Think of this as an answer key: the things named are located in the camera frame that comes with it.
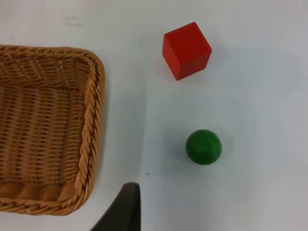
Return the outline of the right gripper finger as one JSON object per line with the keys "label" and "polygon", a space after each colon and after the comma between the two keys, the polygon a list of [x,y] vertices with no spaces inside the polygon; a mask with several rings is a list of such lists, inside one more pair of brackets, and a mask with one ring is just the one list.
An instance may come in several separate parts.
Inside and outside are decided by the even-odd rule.
{"label": "right gripper finger", "polygon": [[135,182],[125,183],[117,197],[92,228],[93,231],[140,231],[141,192]]}

